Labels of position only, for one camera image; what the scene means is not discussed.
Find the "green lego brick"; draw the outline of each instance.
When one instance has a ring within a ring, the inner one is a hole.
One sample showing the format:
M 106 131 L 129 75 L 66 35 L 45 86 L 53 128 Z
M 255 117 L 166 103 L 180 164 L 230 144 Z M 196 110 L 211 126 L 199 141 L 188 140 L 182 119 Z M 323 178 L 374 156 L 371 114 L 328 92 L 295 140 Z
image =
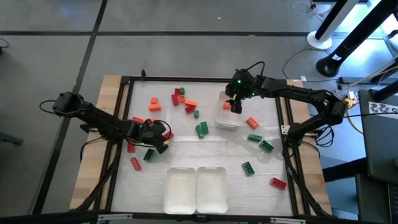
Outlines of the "green lego brick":
M 196 130 L 197 130 L 197 133 L 198 133 L 200 139 L 205 137 L 205 135 L 203 134 L 203 130 L 201 129 L 199 124 L 196 126 Z
M 255 134 L 249 134 L 249 136 L 248 136 L 248 140 L 252 140 L 252 141 L 255 141 L 255 142 L 261 142 L 261 139 L 262 139 L 261 136 L 258 136 L 258 135 L 255 135 Z
M 272 152 L 272 150 L 274 149 L 273 146 L 271 146 L 268 142 L 266 141 L 262 141 L 260 143 L 260 148 L 265 150 L 266 152 Z
M 201 130 L 203 131 L 203 134 L 208 134 L 209 133 L 209 129 L 207 128 L 206 121 L 201 122 L 200 123 L 200 127 L 201 127 Z
M 144 161 L 150 162 L 155 155 L 155 151 L 153 149 L 148 149 L 147 153 L 144 156 Z
M 242 164 L 242 167 L 248 177 L 255 174 L 255 172 L 249 162 L 245 162 L 244 164 Z

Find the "table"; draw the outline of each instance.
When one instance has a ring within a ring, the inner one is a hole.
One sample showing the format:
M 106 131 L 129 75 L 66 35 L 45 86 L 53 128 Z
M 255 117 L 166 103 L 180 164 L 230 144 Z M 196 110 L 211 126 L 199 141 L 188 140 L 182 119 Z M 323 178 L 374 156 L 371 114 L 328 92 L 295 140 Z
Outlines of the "table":
M 115 102 L 116 98 L 118 97 L 121 80 L 122 77 L 117 75 L 107 75 L 104 77 L 103 84 L 99 93 L 99 98 L 96 104 L 99 109 L 104 110 L 108 113 L 114 113 Z M 287 80 L 287 82 L 289 85 L 302 86 L 302 83 L 296 82 L 296 80 Z M 126 94 L 123 94 L 119 110 L 120 118 L 124 113 L 126 98 Z M 292 100 L 291 107 L 293 111 L 293 119 L 295 122 L 302 122 L 309 118 L 306 103 Z M 282 114 L 285 121 L 287 121 L 286 111 L 286 106 L 282 103 Z M 98 137 L 99 136 L 97 133 L 90 133 L 88 136 L 88 140 Z M 305 141 L 315 144 L 315 141 L 312 138 L 305 137 Z M 76 180 L 75 190 L 73 192 L 70 208 L 75 208 L 79 206 L 79 204 L 84 201 L 85 197 L 87 197 L 93 187 L 97 184 L 100 177 L 101 166 L 103 164 L 105 147 L 105 141 L 98 141 L 86 146 L 78 178 Z M 322 167 L 320 165 L 318 152 L 312 149 L 310 146 L 306 146 L 304 144 L 301 145 L 299 148 L 305 183 L 309 191 L 312 193 L 317 202 L 323 207 L 323 209 L 326 210 L 328 213 L 331 213 L 329 199 L 326 192 L 326 184 L 323 180 Z M 105 201 L 108 196 L 108 187 L 109 183 L 104 187 L 99 203 L 99 208 L 105 208 Z M 297 186 L 295 186 L 295 191 L 298 201 L 298 212 L 303 213 L 302 199 L 300 197 L 300 191 Z

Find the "white container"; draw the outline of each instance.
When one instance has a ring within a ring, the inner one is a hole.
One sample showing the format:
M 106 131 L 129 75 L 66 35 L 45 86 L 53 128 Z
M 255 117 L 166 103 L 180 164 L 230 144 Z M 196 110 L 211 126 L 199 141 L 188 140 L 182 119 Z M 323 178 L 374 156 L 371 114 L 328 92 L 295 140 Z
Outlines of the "white container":
M 197 211 L 226 213 L 226 170 L 223 167 L 199 167 L 197 172 Z
M 225 95 L 225 91 L 221 91 L 218 95 L 216 125 L 219 128 L 237 129 L 242 125 L 242 116 L 232 113 L 231 110 L 224 110 L 226 100 L 230 100 L 229 96 Z
M 190 215 L 196 209 L 197 173 L 194 168 L 169 168 L 163 209 L 167 214 Z

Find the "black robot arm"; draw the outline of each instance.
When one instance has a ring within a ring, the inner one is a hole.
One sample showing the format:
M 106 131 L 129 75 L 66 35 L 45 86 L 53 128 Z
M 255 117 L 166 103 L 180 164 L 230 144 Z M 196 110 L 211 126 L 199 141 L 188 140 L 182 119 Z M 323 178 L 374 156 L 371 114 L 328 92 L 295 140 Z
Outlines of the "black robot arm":
M 261 98 L 284 97 L 313 105 L 318 114 L 302 123 L 290 125 L 285 137 L 292 146 L 299 146 L 305 133 L 323 125 L 336 125 L 343 122 L 346 105 L 328 90 L 311 90 L 290 86 L 286 80 L 263 77 L 253 77 L 248 70 L 236 70 L 231 83 L 227 84 L 225 93 L 231 97 L 231 111 L 242 113 L 241 100 L 260 96 Z
M 104 139 L 116 143 L 120 139 L 128 142 L 144 143 L 156 147 L 161 154 L 168 145 L 162 133 L 166 130 L 161 121 L 152 122 L 147 119 L 143 124 L 132 120 L 121 120 L 84 101 L 79 94 L 61 93 L 52 106 L 53 113 L 58 116 L 78 118 L 86 124 L 81 128 L 88 132 L 96 128 Z

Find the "gray floor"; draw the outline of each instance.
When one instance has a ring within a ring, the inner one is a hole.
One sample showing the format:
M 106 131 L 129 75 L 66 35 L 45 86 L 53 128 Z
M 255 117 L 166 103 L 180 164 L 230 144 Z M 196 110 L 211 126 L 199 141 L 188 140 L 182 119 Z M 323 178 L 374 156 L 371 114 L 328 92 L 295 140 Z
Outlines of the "gray floor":
M 108 1 L 99 30 L 316 30 L 320 21 L 313 16 L 295 15 L 291 11 L 295 2 L 299 1 L 113 0 Z M 101 1 L 92 0 L 0 1 L 0 31 L 91 31 L 100 5 Z M 305 13 L 304 8 L 296 10 Z M 357 5 L 338 32 L 350 32 L 368 11 L 367 5 Z M 378 35 L 381 32 L 382 29 L 375 31 Z M 11 45 L 0 56 L 0 131 L 24 140 L 21 147 L 0 146 L 0 216 L 23 215 L 30 212 L 60 123 L 60 118 L 41 112 L 37 106 L 43 100 L 54 99 L 58 93 L 72 89 L 89 37 L 0 37 Z M 342 40 L 334 38 L 333 48 Z M 101 36 L 95 40 L 80 93 L 94 103 L 104 75 L 139 75 L 142 68 L 150 76 L 230 77 L 235 68 L 263 60 L 267 65 L 265 75 L 284 78 L 281 68 L 285 61 L 305 47 L 305 37 Z M 291 60 L 285 71 L 289 78 L 305 75 L 307 80 L 325 80 L 315 70 L 315 63 L 325 55 L 325 52 L 308 50 Z M 391 58 L 382 39 L 368 39 L 347 59 L 338 76 L 363 77 Z M 305 83 L 305 86 L 332 89 L 336 88 L 336 83 Z M 354 108 L 352 113 L 359 113 L 358 109 Z M 355 118 L 354 122 L 361 124 L 360 118 Z M 86 140 L 79 124 L 75 119 L 71 122 L 44 212 L 68 209 L 80 163 L 78 151 Z M 330 159 L 351 161 L 364 156 L 362 135 L 347 121 L 336 126 L 335 133 L 333 147 L 320 148 L 324 167 L 331 163 Z M 338 195 L 333 184 L 328 184 L 328 192 L 330 198 Z M 331 202 L 339 216 L 355 217 L 338 210 L 340 201 Z

